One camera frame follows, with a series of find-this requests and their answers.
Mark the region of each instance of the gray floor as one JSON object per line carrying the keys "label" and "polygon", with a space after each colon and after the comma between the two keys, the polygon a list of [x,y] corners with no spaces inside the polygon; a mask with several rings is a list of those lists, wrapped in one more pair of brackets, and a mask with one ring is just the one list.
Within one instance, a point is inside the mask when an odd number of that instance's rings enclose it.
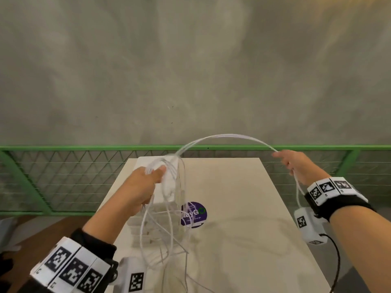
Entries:
{"label": "gray floor", "polygon": [[0,0],[0,144],[389,144],[390,58],[391,0]]}

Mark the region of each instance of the green metal bar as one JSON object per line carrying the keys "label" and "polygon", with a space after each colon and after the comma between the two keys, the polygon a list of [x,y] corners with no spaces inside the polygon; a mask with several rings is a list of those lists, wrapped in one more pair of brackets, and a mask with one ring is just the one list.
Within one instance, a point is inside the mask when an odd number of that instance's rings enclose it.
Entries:
{"label": "green metal bar", "polygon": [[22,172],[22,170],[15,163],[14,159],[7,152],[0,151],[0,161],[3,162],[8,172],[20,184],[22,189],[27,194],[30,194],[36,200],[36,202],[39,203],[42,212],[45,214],[50,214],[51,213],[50,207],[46,204],[46,202],[39,194],[39,192],[37,192],[36,188],[32,185],[31,181],[26,177],[24,172]]}
{"label": "green metal bar", "polygon": [[357,157],[360,154],[359,149],[355,149],[352,151],[349,151],[344,159],[342,160],[342,163],[339,166],[339,169],[335,172],[336,177],[343,177],[348,169],[353,166],[353,164],[356,162]]}
{"label": "green metal bar", "polygon": [[0,215],[2,216],[93,216],[94,214],[94,212],[51,212],[50,214],[45,214],[44,212],[0,211]]}
{"label": "green metal bar", "polygon": [[[0,146],[7,151],[178,150],[182,145]],[[276,150],[391,150],[391,145],[272,145]],[[258,144],[195,145],[191,150],[270,150]]]}

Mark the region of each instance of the fence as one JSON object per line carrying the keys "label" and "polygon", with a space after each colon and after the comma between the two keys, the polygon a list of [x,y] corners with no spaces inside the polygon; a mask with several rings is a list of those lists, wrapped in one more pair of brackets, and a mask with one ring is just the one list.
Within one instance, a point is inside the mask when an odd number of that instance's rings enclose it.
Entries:
{"label": "fence", "polygon": [[[92,215],[128,158],[174,153],[180,145],[0,146],[1,215]],[[391,145],[276,145],[305,152],[346,177],[376,206],[391,206]],[[258,157],[287,206],[294,179],[260,145],[197,145],[183,157]]]}

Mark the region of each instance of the table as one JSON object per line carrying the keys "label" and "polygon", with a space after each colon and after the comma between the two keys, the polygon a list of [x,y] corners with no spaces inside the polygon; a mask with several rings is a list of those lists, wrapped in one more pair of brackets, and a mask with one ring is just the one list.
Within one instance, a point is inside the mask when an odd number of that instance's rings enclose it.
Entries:
{"label": "table", "polygon": [[[187,200],[203,204],[208,212],[206,223],[191,230],[194,244],[188,273],[192,278],[216,293],[330,291],[258,158],[183,160]],[[135,163],[136,159],[128,159],[101,206],[130,175]],[[130,245],[131,237],[125,225],[115,241],[115,260],[139,256],[139,249]],[[147,290],[151,287],[148,283],[153,285],[156,280],[152,279],[157,277],[156,273],[150,275],[148,271]],[[188,284],[189,292],[207,292],[198,286],[198,291],[194,290],[190,280]],[[171,292],[184,292],[181,285],[174,289]]]}

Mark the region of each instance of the round sticker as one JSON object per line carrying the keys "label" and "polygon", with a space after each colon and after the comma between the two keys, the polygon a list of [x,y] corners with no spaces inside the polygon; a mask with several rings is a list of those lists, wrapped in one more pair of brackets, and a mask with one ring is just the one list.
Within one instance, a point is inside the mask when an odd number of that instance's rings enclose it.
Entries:
{"label": "round sticker", "polygon": [[205,223],[206,218],[208,216],[206,208],[199,202],[189,202],[187,204],[184,204],[182,206],[182,210],[187,212],[187,214],[183,215],[181,219],[181,224],[183,226],[190,225],[191,221],[193,220],[192,228],[200,227]]}

